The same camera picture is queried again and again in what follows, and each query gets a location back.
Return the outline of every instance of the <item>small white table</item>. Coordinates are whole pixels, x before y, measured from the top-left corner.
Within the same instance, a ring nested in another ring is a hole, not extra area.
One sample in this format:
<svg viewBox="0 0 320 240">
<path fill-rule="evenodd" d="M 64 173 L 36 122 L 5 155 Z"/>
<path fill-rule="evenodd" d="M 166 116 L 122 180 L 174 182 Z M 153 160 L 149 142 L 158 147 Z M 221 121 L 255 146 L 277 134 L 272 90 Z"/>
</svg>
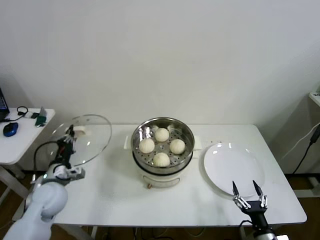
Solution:
<svg viewBox="0 0 320 240">
<path fill-rule="evenodd" d="M 219 191 L 203 171 L 206 147 L 218 142 L 249 146 L 265 171 L 261 186 L 268 196 L 266 219 L 271 225 L 303 223 L 307 216 L 276 159 L 254 125 L 190 125 L 203 150 L 193 158 L 181 181 L 169 188 L 148 189 L 132 153 L 124 149 L 126 136 L 137 125 L 113 125 L 109 146 L 83 165 L 85 179 L 66 186 L 68 202 L 54 222 L 67 225 L 121 227 L 238 226 L 248 219 Z"/>
<path fill-rule="evenodd" d="M 10 108 L 9 110 L 10 114 L 6 118 L 14 120 L 20 117 L 18 116 L 16 108 Z M 29 111 L 39 113 L 40 108 L 29 108 Z M 55 115 L 55 110 L 46 109 L 46 113 L 46 123 L 48 123 Z M 5 168 L 10 169 L 17 177 L 23 177 L 24 174 L 15 166 L 15 164 L 20 160 L 30 145 L 44 129 L 44 127 L 35 126 L 36 119 L 22 117 L 15 122 L 19 124 L 15 135 L 6 137 L 2 132 L 0 133 L 0 181 L 8 186 L 0 197 L 0 203 L 6 197 L 10 189 L 16 192 L 23 199 L 28 196 L 28 189 L 8 173 Z M 9 122 L 0 123 L 1 131 L 8 123 Z"/>
</svg>

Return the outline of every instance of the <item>laptop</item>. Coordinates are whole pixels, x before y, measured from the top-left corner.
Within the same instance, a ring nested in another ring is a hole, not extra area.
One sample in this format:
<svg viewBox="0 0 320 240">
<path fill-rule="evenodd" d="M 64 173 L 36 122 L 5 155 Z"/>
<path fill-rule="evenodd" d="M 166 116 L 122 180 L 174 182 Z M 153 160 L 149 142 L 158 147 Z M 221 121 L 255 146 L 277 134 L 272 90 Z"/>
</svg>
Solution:
<svg viewBox="0 0 320 240">
<path fill-rule="evenodd" d="M 5 97 L 0 88 L 0 122 L 10 113 Z"/>
</svg>

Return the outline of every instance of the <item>wooden floor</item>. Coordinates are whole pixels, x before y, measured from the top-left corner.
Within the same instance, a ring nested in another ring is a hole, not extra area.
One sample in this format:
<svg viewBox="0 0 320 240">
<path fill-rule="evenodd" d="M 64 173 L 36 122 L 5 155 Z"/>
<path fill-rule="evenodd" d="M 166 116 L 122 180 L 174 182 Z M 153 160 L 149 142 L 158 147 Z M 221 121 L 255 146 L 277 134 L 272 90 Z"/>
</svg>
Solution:
<svg viewBox="0 0 320 240">
<path fill-rule="evenodd" d="M 31 175 L 27 174 L 21 182 L 29 187 Z M 306 178 L 292 178 L 289 180 L 293 189 L 310 189 L 311 185 Z M 0 182 L 0 194 L 6 189 L 6 186 Z M 22 199 L 14 192 L 10 191 L 2 205 L 0 206 L 0 239 L 3 239 L 9 227 L 11 226 L 12 216 L 16 212 Z M 320 198 L 301 198 L 299 199 L 303 206 L 308 220 L 304 224 L 284 225 L 275 232 L 277 235 L 288 235 L 290 240 L 318 240 L 320 239 Z M 82 227 L 89 233 L 92 227 Z M 188 228 L 189 233 L 197 235 L 202 228 Z M 239 229 L 237 227 L 208 227 L 199 237 L 190 236 L 183 228 L 139 228 L 137 240 L 150 240 L 153 236 L 171 237 L 173 240 L 239 240 Z M 130 227 L 99 227 L 96 233 L 97 240 L 133 240 L 134 231 Z M 52 227 L 51 240 L 75 240 L 58 226 Z"/>
</svg>

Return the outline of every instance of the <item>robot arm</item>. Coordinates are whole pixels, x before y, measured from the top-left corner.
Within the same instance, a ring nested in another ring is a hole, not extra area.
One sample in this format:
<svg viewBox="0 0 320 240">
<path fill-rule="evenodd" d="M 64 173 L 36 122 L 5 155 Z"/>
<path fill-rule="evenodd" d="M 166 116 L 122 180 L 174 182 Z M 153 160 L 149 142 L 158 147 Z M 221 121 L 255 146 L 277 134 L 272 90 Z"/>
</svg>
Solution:
<svg viewBox="0 0 320 240">
<path fill-rule="evenodd" d="M 253 237 L 257 240 L 277 240 L 272 228 L 269 226 L 265 212 L 268 208 L 268 198 L 263 194 L 262 189 L 253 181 L 256 193 L 259 200 L 246 201 L 240 195 L 235 182 L 233 184 L 233 201 L 237 207 L 244 213 L 249 215 L 252 221 L 252 228 L 254 230 Z"/>
<path fill-rule="evenodd" d="M 84 169 L 72 167 L 69 163 L 75 152 L 73 125 L 66 135 L 57 141 L 58 150 L 45 175 L 34 182 L 34 189 L 28 196 L 29 204 L 23 217 L 12 225 L 4 240 L 49 240 L 55 216 L 64 209 L 68 201 L 65 189 L 70 181 L 85 177 Z"/>
</svg>

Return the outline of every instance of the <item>computer mouse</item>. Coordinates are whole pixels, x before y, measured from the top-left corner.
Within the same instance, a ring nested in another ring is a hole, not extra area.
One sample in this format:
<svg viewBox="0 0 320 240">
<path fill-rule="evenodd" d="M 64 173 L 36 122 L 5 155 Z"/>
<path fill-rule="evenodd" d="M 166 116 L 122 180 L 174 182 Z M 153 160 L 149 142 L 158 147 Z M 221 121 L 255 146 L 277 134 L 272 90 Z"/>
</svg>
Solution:
<svg viewBox="0 0 320 240">
<path fill-rule="evenodd" d="M 19 124 L 17 122 L 10 122 L 3 128 L 3 135 L 11 137 L 17 133 Z"/>
</svg>

